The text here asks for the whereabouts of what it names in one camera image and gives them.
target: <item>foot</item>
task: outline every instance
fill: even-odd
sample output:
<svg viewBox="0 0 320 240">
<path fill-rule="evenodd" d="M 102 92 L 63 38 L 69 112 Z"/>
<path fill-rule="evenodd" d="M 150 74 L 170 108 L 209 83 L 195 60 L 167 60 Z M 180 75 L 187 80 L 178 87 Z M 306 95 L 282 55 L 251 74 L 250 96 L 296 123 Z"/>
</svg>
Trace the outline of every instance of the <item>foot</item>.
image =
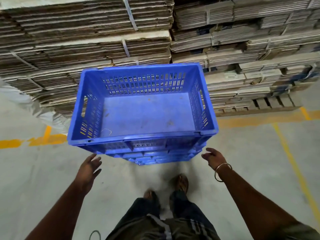
<svg viewBox="0 0 320 240">
<path fill-rule="evenodd" d="M 178 175 L 175 190 L 182 190 L 185 194 L 187 194 L 189 188 L 189 181 L 186 175 L 183 173 Z"/>
<path fill-rule="evenodd" d="M 144 192 L 143 197 L 145 199 L 148 199 L 148 200 L 154 202 L 156 204 L 157 208 L 159 208 L 159 209 L 161 208 L 159 198 L 158 198 L 157 194 L 152 189 L 147 189 L 146 192 Z"/>
</svg>

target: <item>wooden pallet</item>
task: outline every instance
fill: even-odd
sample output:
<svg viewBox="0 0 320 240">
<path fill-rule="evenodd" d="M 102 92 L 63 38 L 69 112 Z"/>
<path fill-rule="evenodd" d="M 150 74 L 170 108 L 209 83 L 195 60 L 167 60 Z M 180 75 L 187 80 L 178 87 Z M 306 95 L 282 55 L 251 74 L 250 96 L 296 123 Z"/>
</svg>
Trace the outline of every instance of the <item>wooden pallet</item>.
<svg viewBox="0 0 320 240">
<path fill-rule="evenodd" d="M 249 107 L 217 109 L 214 110 L 216 117 L 235 116 L 235 115 L 251 115 L 270 112 L 293 111 L 301 108 L 300 97 L 297 93 L 283 94 L 275 97 L 265 97 L 252 100 Z"/>
</svg>

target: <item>bracelet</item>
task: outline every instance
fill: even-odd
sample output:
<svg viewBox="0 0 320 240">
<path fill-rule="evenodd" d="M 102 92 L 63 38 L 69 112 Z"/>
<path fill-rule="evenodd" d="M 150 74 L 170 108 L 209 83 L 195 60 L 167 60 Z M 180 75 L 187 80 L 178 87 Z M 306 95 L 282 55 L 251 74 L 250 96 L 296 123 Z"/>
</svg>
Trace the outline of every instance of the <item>bracelet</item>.
<svg viewBox="0 0 320 240">
<path fill-rule="evenodd" d="M 215 172 L 214 172 L 214 178 L 216 179 L 216 181 L 218 181 L 218 182 L 220 182 L 220 183 L 222 183 L 223 181 L 221 180 L 218 180 L 217 179 L 217 176 L 216 176 L 216 174 L 217 174 L 217 170 L 218 170 L 218 168 L 221 166 L 221 165 L 224 165 L 224 164 L 226 164 L 226 165 L 228 165 L 231 169 L 232 169 L 232 166 L 229 164 L 229 163 L 222 163 L 222 164 L 220 164 L 216 169 L 215 169 Z"/>
</svg>

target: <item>hand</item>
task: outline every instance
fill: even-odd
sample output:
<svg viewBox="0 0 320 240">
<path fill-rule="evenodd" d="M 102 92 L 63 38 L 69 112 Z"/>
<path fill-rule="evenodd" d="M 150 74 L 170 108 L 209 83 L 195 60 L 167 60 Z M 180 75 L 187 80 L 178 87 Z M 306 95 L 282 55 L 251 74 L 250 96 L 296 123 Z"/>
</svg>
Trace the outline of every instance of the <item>hand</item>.
<svg viewBox="0 0 320 240">
<path fill-rule="evenodd" d="M 100 161 L 101 157 L 94 159 L 96 155 L 97 154 L 93 153 L 86 158 L 74 179 L 74 184 L 85 194 L 89 193 L 94 184 L 94 179 L 101 172 L 101 169 L 97 170 L 102 164 L 102 161 Z"/>
<path fill-rule="evenodd" d="M 226 159 L 218 152 L 216 149 L 213 148 L 206 148 L 206 150 L 210 153 L 202 154 L 202 158 L 208 161 L 209 166 L 215 171 L 217 167 L 223 163 L 226 163 Z"/>
</svg>

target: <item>jeans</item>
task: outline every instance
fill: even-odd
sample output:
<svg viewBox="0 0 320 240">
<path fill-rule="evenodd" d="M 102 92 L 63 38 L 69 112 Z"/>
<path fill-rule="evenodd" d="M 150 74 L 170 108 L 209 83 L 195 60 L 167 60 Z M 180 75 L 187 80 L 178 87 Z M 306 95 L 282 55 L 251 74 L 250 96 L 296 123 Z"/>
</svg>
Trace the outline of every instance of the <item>jeans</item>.
<svg viewBox="0 0 320 240">
<path fill-rule="evenodd" d="M 174 218 L 193 219 L 215 231 L 214 226 L 202 213 L 199 207 L 195 203 L 190 202 L 182 190 L 176 190 L 170 195 L 170 209 L 172 210 Z M 137 198 L 127 213 L 119 221 L 115 229 L 134 218 L 143 217 L 147 214 L 160 218 L 160 209 L 156 203 L 149 199 Z"/>
</svg>

